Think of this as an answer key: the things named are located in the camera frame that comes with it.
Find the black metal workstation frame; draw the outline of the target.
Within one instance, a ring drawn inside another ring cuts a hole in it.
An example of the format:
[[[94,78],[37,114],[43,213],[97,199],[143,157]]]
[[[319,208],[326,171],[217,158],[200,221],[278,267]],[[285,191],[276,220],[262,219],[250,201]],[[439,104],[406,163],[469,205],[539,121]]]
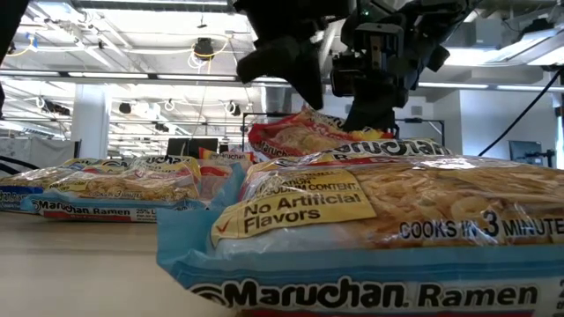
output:
[[[422,119],[419,117],[412,117],[412,118],[402,118],[396,119],[395,122],[402,122],[406,124],[428,124],[431,128],[433,128],[441,138],[441,144],[446,144],[446,127],[444,120],[435,120],[435,119]]]

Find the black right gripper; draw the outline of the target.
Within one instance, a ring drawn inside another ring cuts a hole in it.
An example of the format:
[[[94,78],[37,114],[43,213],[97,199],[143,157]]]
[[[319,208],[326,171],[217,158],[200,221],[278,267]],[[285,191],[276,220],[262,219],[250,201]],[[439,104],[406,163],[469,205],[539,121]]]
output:
[[[406,104],[402,60],[407,44],[406,15],[374,0],[234,0],[256,34],[255,49],[237,64],[247,84],[259,77],[284,79],[315,110],[323,108],[323,57],[328,43],[314,41],[316,33],[342,21],[346,50],[364,61],[364,75],[354,79],[353,103],[344,131],[393,129],[394,108]],[[366,88],[382,85],[391,89]]]

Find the long ceiling light strip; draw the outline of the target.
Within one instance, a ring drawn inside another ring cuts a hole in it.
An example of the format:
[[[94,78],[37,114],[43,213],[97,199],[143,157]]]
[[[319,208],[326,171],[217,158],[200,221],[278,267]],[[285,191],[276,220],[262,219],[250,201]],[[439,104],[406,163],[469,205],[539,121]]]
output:
[[[56,81],[92,84],[140,84],[140,85],[212,85],[212,86],[264,86],[289,87],[281,78],[260,77],[249,83],[242,83],[236,76],[205,74],[157,74],[157,73],[123,73],[123,72],[91,72],[91,71],[56,71],[56,70],[15,70],[0,69],[1,79]],[[500,85],[500,84],[466,84],[455,82],[419,82],[418,88],[424,89],[462,89],[503,92],[541,92],[543,85]]]

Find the red Maruchan ramen packet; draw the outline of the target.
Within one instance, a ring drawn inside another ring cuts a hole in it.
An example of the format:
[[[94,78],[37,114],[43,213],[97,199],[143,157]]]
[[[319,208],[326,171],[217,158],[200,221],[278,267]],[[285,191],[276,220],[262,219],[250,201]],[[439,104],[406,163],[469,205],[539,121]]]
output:
[[[200,147],[198,164],[202,179],[199,197],[204,201],[210,201],[231,176],[233,173],[231,165],[236,163],[247,171],[254,163],[254,154],[241,151],[217,153]]]
[[[393,134],[373,128],[346,132],[345,120],[304,107],[277,122],[254,123],[248,141],[268,159],[300,157],[358,141],[391,139]]]

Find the white square column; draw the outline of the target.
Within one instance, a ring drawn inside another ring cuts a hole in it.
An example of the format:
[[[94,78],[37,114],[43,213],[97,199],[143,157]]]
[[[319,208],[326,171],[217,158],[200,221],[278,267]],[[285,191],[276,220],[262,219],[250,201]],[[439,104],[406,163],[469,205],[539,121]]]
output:
[[[111,108],[106,86],[76,85],[70,137],[80,142],[80,158],[107,158]]]

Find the black ceiling-mounted device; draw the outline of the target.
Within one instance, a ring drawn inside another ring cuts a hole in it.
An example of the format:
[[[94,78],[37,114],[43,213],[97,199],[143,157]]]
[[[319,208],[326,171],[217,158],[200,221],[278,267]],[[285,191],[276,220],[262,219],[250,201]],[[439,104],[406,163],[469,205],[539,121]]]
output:
[[[198,38],[193,47],[193,54],[195,58],[200,61],[210,61],[214,57],[214,48],[212,46],[211,38]]]

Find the grey partition curtain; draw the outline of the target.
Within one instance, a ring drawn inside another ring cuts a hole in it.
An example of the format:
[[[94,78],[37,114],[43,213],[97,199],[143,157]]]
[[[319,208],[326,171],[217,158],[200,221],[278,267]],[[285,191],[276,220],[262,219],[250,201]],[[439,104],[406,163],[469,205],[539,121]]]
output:
[[[60,166],[75,157],[76,143],[38,137],[0,138],[0,156],[20,160],[39,168]]]

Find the large silver spiral duct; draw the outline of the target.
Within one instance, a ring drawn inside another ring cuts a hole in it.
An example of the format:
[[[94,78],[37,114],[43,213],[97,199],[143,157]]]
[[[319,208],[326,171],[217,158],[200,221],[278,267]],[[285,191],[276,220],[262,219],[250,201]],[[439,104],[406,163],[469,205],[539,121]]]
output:
[[[262,110],[265,113],[289,114],[292,106],[293,90],[288,87],[266,86],[262,88]]]

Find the wall-side computer monitor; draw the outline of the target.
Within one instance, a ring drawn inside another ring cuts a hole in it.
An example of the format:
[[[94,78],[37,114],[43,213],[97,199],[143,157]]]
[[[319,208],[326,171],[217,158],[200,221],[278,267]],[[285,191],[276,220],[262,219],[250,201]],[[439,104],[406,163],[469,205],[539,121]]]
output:
[[[544,164],[544,159],[541,155],[542,145],[540,142],[509,141],[508,146],[510,159],[512,161],[534,166],[542,166]]]

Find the grey rectangular air duct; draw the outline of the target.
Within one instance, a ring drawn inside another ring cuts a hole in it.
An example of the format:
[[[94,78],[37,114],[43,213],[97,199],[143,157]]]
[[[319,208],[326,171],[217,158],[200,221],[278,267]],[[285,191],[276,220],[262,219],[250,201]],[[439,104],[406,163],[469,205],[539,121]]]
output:
[[[445,42],[448,48],[499,49],[502,44],[502,25],[497,19],[477,18],[463,22]]]

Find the light blue Maruchan ramen packet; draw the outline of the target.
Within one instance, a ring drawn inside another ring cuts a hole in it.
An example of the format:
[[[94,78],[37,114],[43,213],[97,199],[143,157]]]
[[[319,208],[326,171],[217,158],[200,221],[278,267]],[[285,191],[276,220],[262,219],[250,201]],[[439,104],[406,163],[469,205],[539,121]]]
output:
[[[45,218],[154,223],[158,209],[200,210],[200,166],[189,156],[145,156],[119,170],[93,166],[51,182],[20,204]]]
[[[157,262],[238,317],[564,317],[564,171],[355,142],[161,209]]]

